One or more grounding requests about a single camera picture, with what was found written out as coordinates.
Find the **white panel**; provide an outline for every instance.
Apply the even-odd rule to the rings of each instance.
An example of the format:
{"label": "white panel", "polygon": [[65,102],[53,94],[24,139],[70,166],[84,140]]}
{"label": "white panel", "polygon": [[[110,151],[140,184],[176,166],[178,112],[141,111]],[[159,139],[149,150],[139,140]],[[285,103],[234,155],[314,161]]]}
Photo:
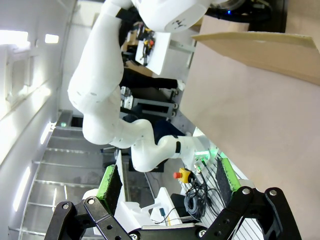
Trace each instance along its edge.
{"label": "white panel", "polygon": [[[12,207],[20,179],[26,167],[31,164],[31,160],[39,153],[43,153],[41,149],[44,146],[40,145],[43,128],[50,120],[56,120],[54,114],[57,113],[58,106],[54,101],[57,98],[57,86],[61,82],[59,74],[61,53],[70,15],[56,0],[3,0],[0,5],[1,29],[28,32],[30,53],[39,59],[39,64],[34,65],[38,73],[34,78],[40,84],[47,82],[47,87],[51,89],[53,95],[45,105],[47,98],[28,96],[8,114],[6,119],[3,118],[0,121],[0,162],[6,156],[0,167],[0,192],[7,196],[0,199],[0,205],[4,206],[1,208],[1,214],[5,216],[0,219],[0,239],[6,240],[8,226],[20,227],[19,220],[22,218],[21,209],[23,210],[24,202],[20,203],[18,212],[15,212]],[[45,44],[46,33],[59,35],[59,43],[50,46]],[[38,39],[38,47],[35,47],[36,39]],[[3,97],[5,97],[3,91],[6,89],[3,71],[5,59],[7,58],[4,48],[0,46],[0,108],[3,107]]]}
{"label": "white panel", "polygon": [[101,2],[78,1],[78,11],[74,13],[72,23],[91,27],[94,22],[95,14],[100,13]]}
{"label": "white panel", "polygon": [[6,68],[7,68],[7,46],[0,45],[0,119],[7,112],[6,105]]}
{"label": "white panel", "polygon": [[12,64],[12,95],[17,96],[24,88],[26,78],[27,61],[25,59],[15,61]]}

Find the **metal bolt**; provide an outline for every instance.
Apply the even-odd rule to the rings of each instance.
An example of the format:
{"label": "metal bolt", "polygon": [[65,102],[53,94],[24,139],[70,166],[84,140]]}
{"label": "metal bolt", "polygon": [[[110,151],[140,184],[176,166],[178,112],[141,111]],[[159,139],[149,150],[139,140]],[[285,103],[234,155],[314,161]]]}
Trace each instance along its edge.
{"label": "metal bolt", "polygon": [[207,231],[207,230],[201,230],[201,231],[199,232],[199,234],[198,234],[199,237],[202,238],[202,237],[205,235],[206,231]]}
{"label": "metal bolt", "polygon": [[271,191],[269,192],[269,194],[270,194],[271,196],[275,196],[275,195],[277,195],[277,191],[276,191],[276,190],[271,190]]}
{"label": "metal bolt", "polygon": [[139,240],[138,235],[137,235],[137,234],[134,234],[134,233],[130,234],[130,238],[131,238],[132,240]]}
{"label": "metal bolt", "polygon": [[245,189],[242,190],[242,193],[243,193],[244,195],[248,195],[248,194],[250,193],[250,189],[245,188]]}
{"label": "metal bolt", "polygon": [[95,200],[93,199],[93,198],[90,198],[89,200],[88,200],[88,204],[94,204],[95,203]]}

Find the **white wall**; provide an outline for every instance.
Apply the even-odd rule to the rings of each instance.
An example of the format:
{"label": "white wall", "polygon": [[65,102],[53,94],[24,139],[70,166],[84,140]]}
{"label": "white wall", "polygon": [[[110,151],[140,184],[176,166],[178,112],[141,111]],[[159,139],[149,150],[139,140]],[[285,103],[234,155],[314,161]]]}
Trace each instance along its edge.
{"label": "white wall", "polygon": [[[35,164],[32,165],[32,161],[40,161],[44,154],[46,144],[50,137],[48,136],[46,138],[46,142],[43,145],[40,143],[40,138],[47,123],[49,121],[57,121],[57,110],[58,101],[57,93],[55,93],[48,99],[40,111],[34,116],[30,124],[25,128],[1,165],[0,193],[2,196],[6,196],[0,198],[0,211],[3,216],[6,216],[0,218],[1,240],[17,239],[17,233],[8,231],[8,227],[14,229],[20,228],[29,189],[37,169]],[[18,211],[15,212],[13,201],[27,167],[30,167],[31,174],[23,192]]]}
{"label": "white wall", "polygon": [[[0,29],[28,32],[30,54],[35,57],[33,82],[37,87],[51,90],[51,96],[44,96],[35,88],[0,121],[0,192],[6,196],[0,198],[0,212],[5,216],[0,218],[1,240],[8,239],[10,221],[15,216],[21,220],[23,200],[17,213],[12,205],[18,186],[31,160],[39,160],[43,155],[45,145],[40,144],[40,137],[46,124],[57,120],[57,89],[62,81],[65,32],[75,1],[62,0],[61,5],[57,0],[0,0]],[[45,44],[46,34],[58,35],[59,43]],[[2,70],[0,83],[5,82]]]}
{"label": "white wall", "polygon": [[68,35],[68,41],[65,50],[62,87],[60,92],[59,108],[63,110],[72,110],[74,115],[83,114],[75,109],[68,97],[68,86],[72,75],[74,74],[85,44],[91,33],[94,16],[101,10],[102,3],[79,0],[76,11],[72,17],[72,23]]}

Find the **white robotic arm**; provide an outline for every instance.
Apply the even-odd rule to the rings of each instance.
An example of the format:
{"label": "white robotic arm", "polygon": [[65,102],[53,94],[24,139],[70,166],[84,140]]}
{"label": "white robotic arm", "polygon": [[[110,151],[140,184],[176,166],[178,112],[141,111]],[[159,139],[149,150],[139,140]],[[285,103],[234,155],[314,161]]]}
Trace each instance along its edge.
{"label": "white robotic arm", "polygon": [[153,128],[145,119],[119,119],[119,84],[124,65],[119,46],[120,9],[134,6],[146,25],[159,32],[178,32],[197,22],[212,0],[106,0],[68,88],[72,105],[83,113],[83,135],[97,145],[131,147],[133,167],[149,172],[168,158],[182,158],[188,166],[195,151],[208,150],[201,137],[164,136],[155,144]]}

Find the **white plastic part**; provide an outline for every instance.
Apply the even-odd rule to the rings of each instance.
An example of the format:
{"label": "white plastic part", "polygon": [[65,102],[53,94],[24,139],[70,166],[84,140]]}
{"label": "white plastic part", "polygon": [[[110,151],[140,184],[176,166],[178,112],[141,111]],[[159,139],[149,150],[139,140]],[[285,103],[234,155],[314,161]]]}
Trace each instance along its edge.
{"label": "white plastic part", "polygon": [[24,194],[28,179],[30,177],[30,173],[31,173],[30,167],[27,167],[24,174],[23,174],[22,180],[21,180],[19,187],[18,187],[18,191],[16,192],[16,195],[15,195],[15,198],[13,201],[13,209],[15,212],[17,212],[19,209],[19,205],[20,205],[22,196]]}
{"label": "white plastic part", "polygon": [[117,9],[131,6],[130,0],[103,4],[68,88],[69,100],[84,115],[84,137],[97,145],[110,143],[117,131],[124,65],[119,46],[121,19],[115,15]]}
{"label": "white plastic part", "polygon": [[213,0],[133,0],[139,14],[156,32],[175,33],[190,28]]}

